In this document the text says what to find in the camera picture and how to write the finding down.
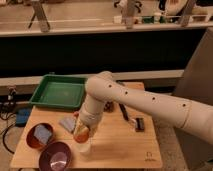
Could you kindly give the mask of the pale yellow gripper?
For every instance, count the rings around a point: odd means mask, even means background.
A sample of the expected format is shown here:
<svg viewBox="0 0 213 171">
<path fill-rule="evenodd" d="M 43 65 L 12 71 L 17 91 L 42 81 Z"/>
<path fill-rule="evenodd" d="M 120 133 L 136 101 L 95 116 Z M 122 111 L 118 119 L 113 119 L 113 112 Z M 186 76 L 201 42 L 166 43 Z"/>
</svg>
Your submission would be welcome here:
<svg viewBox="0 0 213 171">
<path fill-rule="evenodd" d="M 82 132 L 88 132 L 89 138 L 90 138 L 95 134 L 96 130 L 97 130 L 96 125 L 87 126 L 81 120 L 78 120 L 76 122 L 76 127 L 75 127 L 75 130 L 74 130 L 74 133 L 73 133 L 73 138 L 76 134 L 79 134 L 79 133 L 82 133 Z"/>
</svg>

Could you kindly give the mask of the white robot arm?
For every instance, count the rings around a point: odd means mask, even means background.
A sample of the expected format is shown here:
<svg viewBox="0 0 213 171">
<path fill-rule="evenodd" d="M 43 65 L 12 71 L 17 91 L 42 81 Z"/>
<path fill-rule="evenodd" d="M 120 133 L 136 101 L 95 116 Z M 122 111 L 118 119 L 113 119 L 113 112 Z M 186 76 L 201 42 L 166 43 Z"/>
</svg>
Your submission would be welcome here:
<svg viewBox="0 0 213 171">
<path fill-rule="evenodd" d="M 213 106 L 194 100 L 128 88 L 118 84 L 113 74 L 104 71 L 89 77 L 85 83 L 86 98 L 78 120 L 91 131 L 102 119 L 108 101 L 127 105 L 167 121 L 210 144 L 213 144 Z"/>
</svg>

